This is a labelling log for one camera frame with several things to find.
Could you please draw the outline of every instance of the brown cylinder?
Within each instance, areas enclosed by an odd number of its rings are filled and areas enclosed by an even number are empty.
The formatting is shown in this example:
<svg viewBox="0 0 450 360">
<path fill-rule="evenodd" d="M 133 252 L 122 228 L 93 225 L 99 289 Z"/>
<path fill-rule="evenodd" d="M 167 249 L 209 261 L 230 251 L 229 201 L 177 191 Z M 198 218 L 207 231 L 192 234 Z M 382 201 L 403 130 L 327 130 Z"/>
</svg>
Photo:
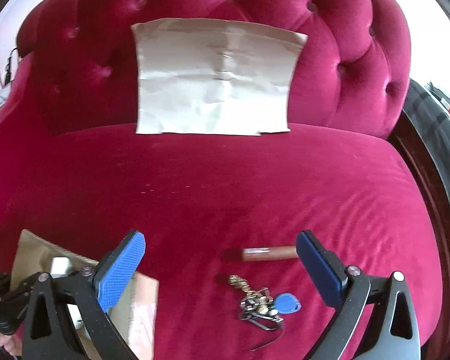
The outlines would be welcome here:
<svg viewBox="0 0 450 360">
<path fill-rule="evenodd" d="M 272 247 L 251 247 L 243 249 L 243 261 L 271 261 L 296 259 L 295 245 L 292 246 L 272 246 Z"/>
</svg>

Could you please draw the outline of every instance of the screw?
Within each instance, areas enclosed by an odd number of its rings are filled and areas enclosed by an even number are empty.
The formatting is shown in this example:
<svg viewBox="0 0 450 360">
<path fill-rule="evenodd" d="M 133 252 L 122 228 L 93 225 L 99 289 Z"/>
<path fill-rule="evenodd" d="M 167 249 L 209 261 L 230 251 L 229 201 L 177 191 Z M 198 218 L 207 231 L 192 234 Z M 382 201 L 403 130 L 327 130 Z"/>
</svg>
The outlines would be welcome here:
<svg viewBox="0 0 450 360">
<path fill-rule="evenodd" d="M 40 283 L 43 283 L 44 281 L 47 281 L 48 279 L 48 274 L 41 274 L 40 276 L 38 276 L 38 281 Z"/>
<path fill-rule="evenodd" d="M 94 269 L 91 266 L 84 266 L 82 269 L 80 269 L 80 272 L 82 273 L 82 276 L 85 276 L 87 278 L 94 272 Z"/>
<path fill-rule="evenodd" d="M 351 276 L 358 276 L 362 273 L 362 271 L 360 271 L 360 268 L 357 267 L 356 265 L 349 265 L 346 268 L 346 272 Z"/>
<path fill-rule="evenodd" d="M 394 272 L 394 278 L 395 280 L 403 281 L 405 279 L 405 276 L 402 272 L 396 271 Z"/>
</svg>

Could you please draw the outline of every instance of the tufted backrest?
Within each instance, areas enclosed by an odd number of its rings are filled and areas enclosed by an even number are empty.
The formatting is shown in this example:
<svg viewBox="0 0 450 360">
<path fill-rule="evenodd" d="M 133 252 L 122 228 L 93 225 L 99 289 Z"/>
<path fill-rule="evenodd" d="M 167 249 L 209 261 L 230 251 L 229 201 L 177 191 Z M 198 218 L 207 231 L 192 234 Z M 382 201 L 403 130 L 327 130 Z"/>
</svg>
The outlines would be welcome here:
<svg viewBox="0 0 450 360">
<path fill-rule="evenodd" d="M 137 120 L 130 26 L 161 17 L 263 23 L 308 35 L 288 120 L 386 138 L 408 87 L 410 36 L 394 0 L 45 0 L 17 44 L 53 134 Z"/>
</svg>

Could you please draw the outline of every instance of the wooden trim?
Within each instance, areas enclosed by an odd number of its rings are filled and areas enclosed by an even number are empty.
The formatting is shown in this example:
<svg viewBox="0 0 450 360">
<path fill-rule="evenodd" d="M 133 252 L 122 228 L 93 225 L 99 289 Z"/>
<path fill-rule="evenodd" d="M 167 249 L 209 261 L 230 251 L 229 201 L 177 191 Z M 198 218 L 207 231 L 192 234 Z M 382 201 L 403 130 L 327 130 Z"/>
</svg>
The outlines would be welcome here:
<svg viewBox="0 0 450 360">
<path fill-rule="evenodd" d="M 437 239 L 442 266 L 442 311 L 425 356 L 425 360 L 437 360 L 450 341 L 450 204 L 433 159 L 403 112 L 389 142 L 401 154 L 420 188 Z"/>
</svg>

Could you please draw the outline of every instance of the red velvet sofa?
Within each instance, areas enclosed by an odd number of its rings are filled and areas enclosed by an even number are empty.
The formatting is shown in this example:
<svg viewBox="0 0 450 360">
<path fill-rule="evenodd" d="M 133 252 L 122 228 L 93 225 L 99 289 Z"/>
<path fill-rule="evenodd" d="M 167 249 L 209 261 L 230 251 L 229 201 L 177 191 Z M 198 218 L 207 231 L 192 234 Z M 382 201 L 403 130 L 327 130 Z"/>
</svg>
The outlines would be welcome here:
<svg viewBox="0 0 450 360">
<path fill-rule="evenodd" d="M 211 17 L 308 35 L 292 81 L 291 132 L 260 137 L 136 135 L 130 25 Z M 404 272 L 424 343 L 442 278 L 419 189 L 387 142 L 408 87 L 410 37 L 394 0 L 45 0 L 27 17 L 23 58 L 0 111 L 0 271 L 20 231 L 99 259 L 132 228 L 139 270 L 160 280 L 155 358 L 301 359 L 326 307 L 300 261 L 245 263 L 231 251 L 294 243 L 311 229 L 371 275 Z M 236 274 L 302 310 L 286 333 L 236 318 Z M 361 323 L 345 354 L 350 358 Z"/>
</svg>

